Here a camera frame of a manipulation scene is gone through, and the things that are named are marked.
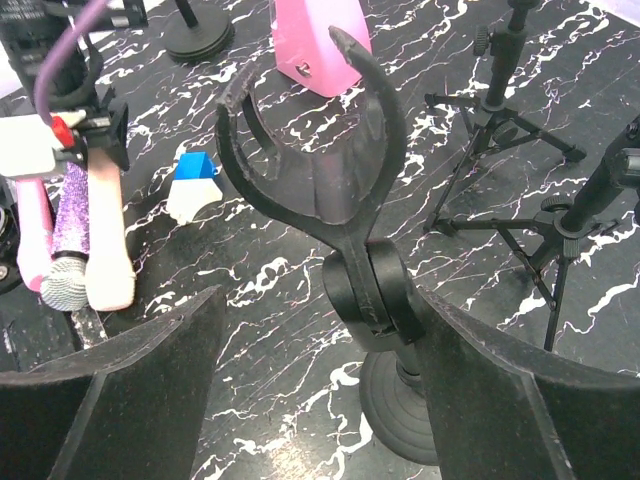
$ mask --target marble tabletop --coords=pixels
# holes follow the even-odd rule
[[[233,45],[215,61],[187,67],[169,60],[162,35],[171,2],[150,12],[147,30],[114,34],[99,44],[106,60],[101,82],[114,85],[131,111],[132,168],[122,183],[127,243],[138,274],[135,304],[104,315],[105,325],[116,333],[209,285],[228,289],[231,327],[194,480],[438,478],[437,469],[386,450],[362,416],[358,372],[364,353],[324,293],[326,247],[263,217],[233,191],[191,225],[176,225],[166,212],[182,153],[206,151],[218,162],[214,101],[248,60],[262,68],[257,96],[267,123],[299,148],[330,146],[354,124],[362,100],[356,86],[327,102],[275,70],[268,1],[215,3],[236,29]],[[487,88],[490,60],[471,52],[475,25],[504,21],[506,0],[367,0],[363,8],[374,54],[398,89],[409,131],[406,166],[374,235],[397,242],[421,287],[541,346],[548,310],[497,235],[422,234],[466,141],[460,117],[451,109],[433,116],[423,96]],[[529,31],[509,95],[523,114],[584,145],[589,156],[565,165],[556,151],[536,143],[482,160],[448,204],[460,218],[527,218],[546,196],[575,193],[640,110],[640,30],[584,1],[543,0],[529,16]],[[261,161],[246,127],[241,130],[245,150]],[[59,185],[50,187],[53,197]],[[556,353],[640,376],[636,201],[625,193],[612,205],[606,218],[620,218],[621,226],[595,238],[571,268]],[[529,248],[539,241],[531,234],[519,238]],[[65,323],[24,289],[2,298],[0,318],[22,369],[70,351]]]

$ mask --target microphone grille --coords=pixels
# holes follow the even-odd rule
[[[75,312],[85,307],[87,262],[76,257],[60,257],[53,261],[49,274],[42,279],[42,301],[61,312]]]

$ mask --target blue cube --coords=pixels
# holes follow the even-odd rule
[[[206,152],[189,152],[180,156],[174,180],[195,180],[215,176],[216,167]]]

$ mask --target round stand base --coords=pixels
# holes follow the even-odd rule
[[[421,465],[438,465],[425,399],[400,379],[393,352],[367,354],[360,402],[373,433],[389,450]]]
[[[167,22],[164,45],[169,56],[176,62],[195,63],[208,60],[220,53],[233,39],[233,24],[229,15],[216,5],[196,5],[193,12],[198,26],[187,24],[176,12]]]

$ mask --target tripod stand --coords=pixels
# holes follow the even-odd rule
[[[429,232],[438,221],[440,211],[451,194],[462,167],[478,158],[495,155],[536,140],[542,140],[560,150],[568,162],[579,162],[586,157],[586,152],[581,147],[566,143],[556,135],[520,116],[516,109],[507,104],[504,96],[509,80],[518,67],[527,40],[525,20],[528,10],[535,8],[539,3],[540,0],[509,0],[513,14],[506,29],[489,34],[487,27],[478,27],[473,54],[480,57],[491,47],[489,53],[494,57],[491,66],[491,82],[484,98],[425,95],[425,102],[430,109],[437,105],[459,107],[460,115],[470,138],[470,142],[455,166],[453,175],[438,200],[436,208],[427,217],[423,227],[425,233]],[[473,117],[470,117],[467,109],[474,110]],[[520,130],[527,133],[519,136]]]
[[[573,201],[560,195],[546,198],[533,219],[456,221],[441,218],[436,228],[448,235],[459,230],[496,230],[500,234],[551,310],[544,349],[552,351],[569,265],[580,256],[581,240],[607,229],[594,216],[602,213],[625,188],[636,189],[640,196],[640,115],[607,147],[600,165]],[[640,202],[635,208],[636,222],[640,220],[639,215]],[[531,230],[542,235],[544,241],[532,255],[527,255],[511,230]],[[558,272],[551,292],[542,271],[556,256]]]

